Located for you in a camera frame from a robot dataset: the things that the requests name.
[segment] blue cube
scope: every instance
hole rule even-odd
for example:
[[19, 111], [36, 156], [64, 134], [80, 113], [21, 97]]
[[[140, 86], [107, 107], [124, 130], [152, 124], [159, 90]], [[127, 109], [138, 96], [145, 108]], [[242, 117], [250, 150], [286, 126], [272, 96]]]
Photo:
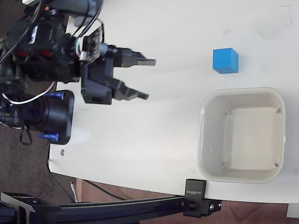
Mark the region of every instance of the blue cube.
[[232, 48], [215, 49], [213, 52], [213, 69], [220, 74], [238, 73], [238, 53]]

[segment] black cable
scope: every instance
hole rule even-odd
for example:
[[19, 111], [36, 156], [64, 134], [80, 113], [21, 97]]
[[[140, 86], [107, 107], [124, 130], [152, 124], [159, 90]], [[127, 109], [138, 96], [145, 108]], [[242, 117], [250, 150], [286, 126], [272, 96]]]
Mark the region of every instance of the black cable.
[[[49, 146], [48, 160], [47, 160], [47, 161], [49, 161], [49, 159], [50, 159], [50, 146]], [[50, 176], [51, 176], [52, 179], [54, 180], [54, 182], [55, 182], [55, 183], [59, 186], [59, 188], [65, 193], [65, 195], [67, 195], [67, 197], [70, 199], [70, 201], [71, 201], [72, 203], [75, 203], [74, 199], [69, 195], [69, 193], [66, 192], [66, 190], [65, 190], [65, 189], [58, 183], [58, 181], [55, 179], [55, 177], [53, 176], [53, 174], [52, 174], [52, 172], [51, 172], [51, 170], [50, 170], [50, 168], [49, 168], [48, 163], [46, 164], [46, 167], [47, 167], [47, 169], [48, 169], [48, 172], [49, 172]]]
[[80, 24], [80, 26], [78, 27], [78, 29], [73, 33], [72, 36], [74, 36], [84, 25], [84, 23], [86, 22], [87, 18], [88, 18], [88, 13], [89, 13], [89, 8], [90, 8], [90, 3], [89, 3], [89, 0], [86, 0], [87, 1], [87, 11], [86, 11], [86, 14], [85, 14], [85, 17], [84, 19], [82, 20], [82, 23]]
[[[69, 13], [69, 14], [73, 14], [73, 15], [80, 15], [80, 16], [86, 16], [86, 17], [93, 17], [93, 15], [86, 15], [84, 13], [81, 12], [76, 12], [76, 11], [72, 11], [72, 10], [68, 10], [68, 9], [59, 9], [58, 10], [60, 13]], [[102, 20], [100, 20], [99, 18], [96, 19], [97, 21], [99, 21], [101, 23], [102, 26], [102, 42], [105, 42], [105, 28], [104, 28], [104, 23]]]
[[121, 201], [125, 201], [125, 199], [123, 199], [123, 198], [121, 198], [121, 197], [118, 197], [118, 196], [116, 196], [116, 195], [114, 195], [114, 194], [111, 194], [110, 192], [104, 190], [103, 188], [99, 187], [98, 185], [96, 185], [96, 184], [94, 184], [94, 183], [92, 183], [92, 182], [90, 182], [90, 181], [87, 181], [87, 180], [84, 180], [84, 181], [87, 182], [87, 183], [89, 183], [89, 184], [91, 184], [92, 186], [96, 187], [97, 189], [103, 191], [104, 193], [110, 195], [111, 197], [114, 197], [114, 198], [116, 198], [116, 199], [118, 199], [118, 200], [121, 200]]
[[101, 12], [101, 9], [102, 9], [102, 5], [103, 5], [103, 1], [102, 0], [98, 0], [97, 2], [97, 11], [96, 13], [94, 14], [94, 17], [92, 18], [92, 20], [90, 20], [89, 24], [86, 25], [86, 27], [83, 29], [83, 31], [79, 34], [78, 37], [83, 37], [84, 34], [87, 33], [87, 31], [90, 29], [90, 27], [94, 24], [94, 22], [97, 20], [100, 12]]
[[45, 0], [40, 0], [40, 3], [36, 7], [36, 10], [33, 14], [33, 17], [30, 21], [30, 24], [28, 28], [25, 30], [25, 32], [20, 36], [20, 38], [17, 40], [16, 44], [0, 59], [0, 65], [4, 62], [5, 59], [21, 44], [23, 39], [28, 35], [29, 32], [31, 32], [37, 22], [37, 20], [41, 17], [43, 10], [45, 6]]

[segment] blue clamp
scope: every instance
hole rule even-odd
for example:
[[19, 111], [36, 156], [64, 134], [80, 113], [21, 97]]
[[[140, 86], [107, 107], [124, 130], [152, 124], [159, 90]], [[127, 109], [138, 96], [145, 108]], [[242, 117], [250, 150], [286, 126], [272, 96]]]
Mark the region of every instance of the blue clamp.
[[58, 99], [64, 99], [64, 92], [49, 92], [45, 96], [56, 97]]
[[38, 135], [39, 138], [41, 139], [49, 139], [52, 141], [59, 141], [59, 134], [39, 134]]

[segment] small hole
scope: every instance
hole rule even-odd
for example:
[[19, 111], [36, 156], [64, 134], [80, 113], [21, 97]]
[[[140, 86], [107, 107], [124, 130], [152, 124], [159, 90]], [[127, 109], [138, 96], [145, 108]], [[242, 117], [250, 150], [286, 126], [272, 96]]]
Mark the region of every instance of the small hole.
[[102, 98], [93, 97], [92, 101], [95, 102], [95, 103], [101, 103], [101, 102], [103, 102], [103, 99]]
[[188, 204], [188, 209], [189, 209], [190, 211], [195, 211], [196, 208], [197, 208], [197, 206], [196, 206], [196, 203], [195, 203], [195, 202], [189, 202], [189, 204]]

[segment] white bowl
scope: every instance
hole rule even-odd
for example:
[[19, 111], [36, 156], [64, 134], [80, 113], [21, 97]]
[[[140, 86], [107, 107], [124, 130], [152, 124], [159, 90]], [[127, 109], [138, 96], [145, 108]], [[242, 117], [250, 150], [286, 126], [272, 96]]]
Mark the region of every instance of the white bowl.
[[285, 103], [271, 88], [220, 90], [200, 110], [198, 167], [217, 182], [266, 183], [285, 152]]

